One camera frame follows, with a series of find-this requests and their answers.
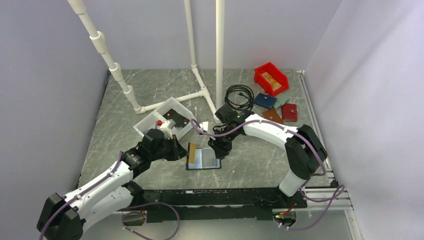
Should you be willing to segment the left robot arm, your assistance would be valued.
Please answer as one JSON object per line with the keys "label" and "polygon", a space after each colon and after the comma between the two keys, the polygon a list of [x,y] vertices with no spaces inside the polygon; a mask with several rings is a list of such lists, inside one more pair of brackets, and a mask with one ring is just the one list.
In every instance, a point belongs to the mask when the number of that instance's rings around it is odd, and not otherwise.
{"label": "left robot arm", "polygon": [[134,179],[157,160],[177,161],[187,156],[177,137],[150,129],[138,144],[120,151],[103,173],[64,195],[50,195],[36,228],[43,240],[79,240],[91,226],[115,211],[137,210],[149,202]]}

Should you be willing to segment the black leather card holder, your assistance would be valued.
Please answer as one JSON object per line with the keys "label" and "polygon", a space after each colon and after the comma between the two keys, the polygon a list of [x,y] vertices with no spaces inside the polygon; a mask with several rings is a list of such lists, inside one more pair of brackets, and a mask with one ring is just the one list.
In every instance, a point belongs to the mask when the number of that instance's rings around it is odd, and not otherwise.
{"label": "black leather card holder", "polygon": [[221,159],[217,159],[215,152],[211,147],[196,148],[195,164],[187,163],[186,157],[186,170],[213,170],[221,169]]}

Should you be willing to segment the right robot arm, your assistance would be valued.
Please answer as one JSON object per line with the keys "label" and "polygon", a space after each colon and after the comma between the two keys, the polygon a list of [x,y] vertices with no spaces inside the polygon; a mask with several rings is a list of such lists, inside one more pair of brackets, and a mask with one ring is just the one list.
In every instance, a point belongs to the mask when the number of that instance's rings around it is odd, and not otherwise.
{"label": "right robot arm", "polygon": [[230,154],[232,142],[239,135],[255,137],[285,150],[289,170],[275,194],[276,203],[282,208],[295,201],[295,193],[317,174],[318,169],[326,169],[327,150],[309,125],[283,125],[251,110],[237,112],[226,104],[217,110],[215,116],[223,125],[210,132],[203,128],[202,132],[209,136],[208,146],[219,159]]}

